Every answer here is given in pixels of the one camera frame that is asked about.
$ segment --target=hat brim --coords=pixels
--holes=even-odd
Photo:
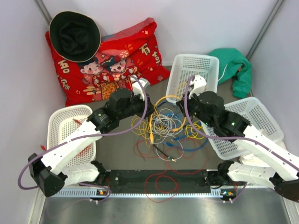
[[[69,21],[77,21],[82,22],[86,26],[88,26],[88,30],[90,31],[90,36],[92,37],[90,40],[89,49],[80,54],[80,55],[70,55],[65,52],[61,46],[60,38],[59,38],[59,30],[60,28]],[[51,42],[55,51],[63,58],[72,61],[72,62],[85,62],[89,59],[93,58],[94,55],[98,52],[101,43],[101,34],[100,30],[95,23],[95,21],[83,14],[66,11],[58,13],[50,23],[49,35]]]

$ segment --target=cartoon face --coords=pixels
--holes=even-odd
[[[83,74],[94,75],[99,74],[101,71],[103,71],[103,68],[96,61],[94,61],[92,63],[84,65],[80,71]]]
[[[125,60],[121,60],[120,62],[110,66],[110,70],[112,72],[123,72],[125,68],[126,68]]]

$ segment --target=white wall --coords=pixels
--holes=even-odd
[[[253,55],[253,94],[276,119],[287,149],[299,156],[299,1],[287,0]]]
[[[103,35],[155,18],[163,64],[179,53],[234,47],[246,55],[276,0],[43,0],[51,16],[73,10],[93,17]]]
[[[44,38],[47,26],[34,2],[3,1],[0,29],[0,217],[3,224],[22,224],[35,191],[20,190],[18,174],[46,144],[48,119],[65,97]],[[23,184],[35,184],[28,172]]]

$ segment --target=plastic basket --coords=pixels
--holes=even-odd
[[[167,85],[166,96],[175,95],[182,98],[185,92],[185,83],[191,75],[201,75],[206,80],[204,91],[217,92],[219,60],[207,55],[179,54],[174,58],[173,66]],[[167,98],[170,103],[178,99]]]
[[[274,142],[282,141],[284,133],[278,123],[269,113],[267,108],[255,97],[240,99],[225,105],[228,111],[236,112],[248,119],[263,135]],[[216,136],[212,128],[203,124],[205,132],[209,135]],[[244,148],[238,147],[229,141],[209,139],[217,155],[223,160],[230,160],[235,157],[249,154]]]
[[[92,112],[92,109],[86,105],[69,106],[54,112],[49,119],[47,149],[61,143],[80,126],[74,119],[83,122]],[[95,159],[95,155],[96,146],[93,142],[71,159],[67,166],[91,162]]]

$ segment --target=green cloth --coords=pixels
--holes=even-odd
[[[238,80],[233,83],[233,95],[245,98],[252,86],[251,63],[234,48],[215,49],[210,52],[209,56],[214,56],[220,61],[218,85],[235,76]]]

